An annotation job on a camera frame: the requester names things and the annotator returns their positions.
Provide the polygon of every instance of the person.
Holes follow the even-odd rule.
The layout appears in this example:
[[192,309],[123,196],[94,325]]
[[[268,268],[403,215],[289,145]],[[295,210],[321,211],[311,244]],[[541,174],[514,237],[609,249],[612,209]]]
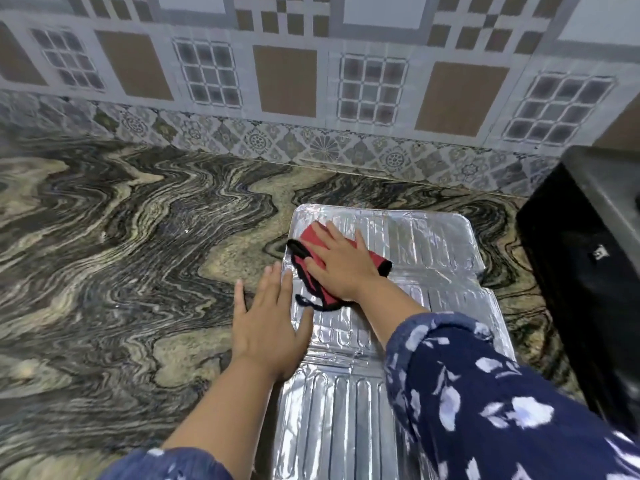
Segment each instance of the person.
[[[482,323],[431,313],[379,276],[362,235],[314,230],[324,261],[307,268],[332,295],[362,307],[385,349],[389,402],[440,480],[640,479],[640,451],[583,405],[497,353]],[[291,377],[312,335],[312,310],[290,320],[292,275],[267,266],[249,310],[234,297],[232,360],[161,449],[138,450],[100,480],[247,480],[269,395]]]

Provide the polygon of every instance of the person's left hand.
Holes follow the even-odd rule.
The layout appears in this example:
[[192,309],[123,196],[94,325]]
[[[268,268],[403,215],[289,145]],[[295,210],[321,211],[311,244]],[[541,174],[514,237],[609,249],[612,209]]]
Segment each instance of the person's left hand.
[[274,381],[289,379],[305,356],[313,332],[313,309],[306,308],[296,332],[291,324],[293,276],[287,271],[280,284],[281,263],[264,268],[249,311],[244,285],[236,282],[232,360],[249,359]]

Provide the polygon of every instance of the backsplash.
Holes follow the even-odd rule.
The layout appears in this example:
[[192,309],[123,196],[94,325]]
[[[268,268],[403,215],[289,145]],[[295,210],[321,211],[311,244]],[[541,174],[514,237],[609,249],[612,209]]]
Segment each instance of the backsplash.
[[[0,0],[0,118],[53,128],[73,106],[105,137],[526,195],[570,145],[640,149],[638,12],[639,0]],[[135,118],[145,130],[127,129]],[[189,143],[188,121],[238,142]]]

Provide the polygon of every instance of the shiny metallic surface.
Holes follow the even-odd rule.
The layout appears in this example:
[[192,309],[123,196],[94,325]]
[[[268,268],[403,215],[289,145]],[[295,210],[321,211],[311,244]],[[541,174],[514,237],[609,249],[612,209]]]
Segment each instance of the shiny metallic surface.
[[[514,358],[469,221],[459,214],[301,205],[289,237],[332,220],[348,237],[359,228],[369,249],[393,262],[389,276],[434,312],[459,311],[493,330],[494,346]],[[294,293],[319,302],[294,273]],[[292,320],[301,307],[293,301]],[[271,477],[277,480],[395,480],[437,476],[398,426],[387,401],[382,350],[357,307],[315,313],[309,351],[278,400]]]

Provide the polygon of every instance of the folded red cloth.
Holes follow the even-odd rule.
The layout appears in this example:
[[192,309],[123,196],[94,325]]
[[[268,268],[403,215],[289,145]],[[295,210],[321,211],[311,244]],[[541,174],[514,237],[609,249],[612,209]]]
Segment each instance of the folded red cloth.
[[[319,225],[324,231],[329,232],[325,226],[323,226],[322,224]],[[311,244],[315,244],[316,246],[322,246],[326,249],[324,242],[320,240],[320,238],[316,235],[316,232],[313,230],[313,227],[311,226],[307,227],[304,230],[304,232],[300,236],[300,239],[310,242]],[[352,241],[351,239],[347,239],[347,241],[354,248],[357,247],[355,241]],[[296,239],[288,240],[287,247],[291,250],[293,265],[296,267],[298,275],[304,282],[307,290],[313,296],[322,300],[322,306],[320,306],[308,300],[302,295],[296,295],[296,301],[298,302],[298,304],[300,306],[311,306],[315,310],[319,310],[321,312],[338,310],[339,308],[344,306],[345,301],[334,297],[333,295],[331,295],[331,293],[325,290],[320,285],[320,283],[318,283],[318,281],[313,276],[311,276],[311,274],[309,274],[307,265],[305,264],[305,258],[310,257],[313,258],[318,266],[320,266],[322,269],[325,269],[324,261],[322,261],[322,259],[320,259],[320,257],[315,252],[313,252],[311,249],[307,249],[307,247],[302,242]],[[375,254],[375,252],[373,251],[369,251],[369,255],[371,256],[373,264],[375,264],[378,268],[380,276],[387,277],[391,272],[391,267],[393,266],[391,261]]]

